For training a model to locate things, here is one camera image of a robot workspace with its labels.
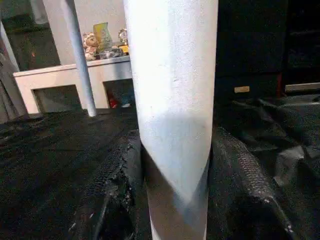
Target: black plastic sheet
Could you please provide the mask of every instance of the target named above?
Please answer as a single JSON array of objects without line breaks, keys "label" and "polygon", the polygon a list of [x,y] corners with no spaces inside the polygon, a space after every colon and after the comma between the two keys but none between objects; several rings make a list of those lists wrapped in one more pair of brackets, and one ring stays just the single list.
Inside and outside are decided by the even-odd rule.
[{"label": "black plastic sheet", "polygon": [[[291,230],[297,237],[319,239],[319,96],[247,99],[216,104],[215,122],[243,142],[243,147],[256,157],[263,173],[271,180],[279,207],[290,220]],[[222,140],[228,144],[220,136],[212,139],[212,145]],[[217,164],[215,156],[219,154],[219,148],[213,148],[211,173],[217,171],[214,168]],[[230,153],[225,157],[232,158],[232,155]],[[238,167],[233,169],[237,173],[241,171]],[[223,177],[233,176],[226,172]],[[212,189],[211,195],[214,194],[220,194],[219,190],[215,192]]]},{"label": "black plastic sheet", "polygon": [[[119,153],[116,161],[113,151],[119,139],[126,139],[137,128],[135,111],[123,108],[100,110],[93,118],[85,112],[46,113],[0,125],[0,238],[68,238],[75,212],[97,169],[109,169],[108,177],[115,174],[114,163],[121,163],[123,156]],[[135,148],[137,144],[140,141],[135,137]],[[140,160],[137,156],[131,159]],[[137,201],[136,193],[141,190],[130,192],[130,199]],[[146,200],[140,207],[148,207]],[[139,208],[136,203],[130,204],[128,211],[135,208]],[[148,208],[141,215],[147,221],[138,229],[148,232]],[[133,222],[136,230],[138,223]]]},{"label": "black plastic sheet", "polygon": [[277,188],[246,145],[213,131],[208,177],[208,239],[299,239]]}]

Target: wall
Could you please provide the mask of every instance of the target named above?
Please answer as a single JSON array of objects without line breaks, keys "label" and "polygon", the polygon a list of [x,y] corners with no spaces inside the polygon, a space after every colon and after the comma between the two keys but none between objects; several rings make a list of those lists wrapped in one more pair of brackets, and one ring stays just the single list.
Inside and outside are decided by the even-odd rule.
[{"label": "wall", "polygon": [[1,3],[1,18],[8,19],[16,15],[31,14],[29,0],[4,0]]},{"label": "wall", "polygon": [[[112,40],[125,27],[122,0],[74,0],[81,33],[93,31],[93,25],[108,22]],[[61,65],[74,64],[75,58],[60,0],[43,0]]]}]

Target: white pole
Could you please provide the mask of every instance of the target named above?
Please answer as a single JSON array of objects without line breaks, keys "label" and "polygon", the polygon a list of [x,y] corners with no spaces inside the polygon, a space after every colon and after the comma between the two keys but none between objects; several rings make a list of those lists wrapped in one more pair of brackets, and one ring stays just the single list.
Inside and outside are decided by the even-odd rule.
[{"label": "white pole", "polygon": [[8,53],[9,59],[10,59],[12,65],[15,68],[14,70],[16,72],[20,72],[19,65],[17,63],[14,51],[13,51],[13,49],[11,47],[11,44],[9,42],[9,38],[7,36],[6,30],[5,30],[5,27],[4,27],[3,23],[2,23],[2,21],[0,22],[0,37],[1,37],[1,39],[3,41],[3,44],[5,46],[5,49],[6,49],[7,53]]},{"label": "white pole", "polygon": [[206,239],[218,0],[124,0],[154,240]]},{"label": "white pole", "polygon": [[75,63],[78,69],[84,97],[86,101],[86,108],[90,117],[97,115],[94,96],[91,88],[89,72],[87,68],[87,61],[83,49],[82,36],[80,33],[76,6],[74,0],[61,0],[61,8],[68,28],[71,39]]}]

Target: teddy bear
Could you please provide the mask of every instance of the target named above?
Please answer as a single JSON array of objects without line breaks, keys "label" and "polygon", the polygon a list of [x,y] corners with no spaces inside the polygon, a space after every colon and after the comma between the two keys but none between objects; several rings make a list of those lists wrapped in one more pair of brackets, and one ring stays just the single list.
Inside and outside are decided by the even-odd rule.
[{"label": "teddy bear", "polygon": [[95,35],[90,32],[89,34],[83,34],[83,49],[85,59],[87,61],[96,60],[97,50],[99,42],[97,41]]}]

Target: white wall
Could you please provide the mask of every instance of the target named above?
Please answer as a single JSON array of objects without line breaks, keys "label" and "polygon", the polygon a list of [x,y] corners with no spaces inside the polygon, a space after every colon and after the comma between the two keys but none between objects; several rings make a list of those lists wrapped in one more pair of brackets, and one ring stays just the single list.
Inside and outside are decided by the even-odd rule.
[{"label": "white wall", "polygon": [[[112,40],[126,26],[122,0],[74,0],[81,33],[93,32],[93,25],[108,22]],[[60,0],[43,0],[61,65],[74,64],[75,57]]]}]

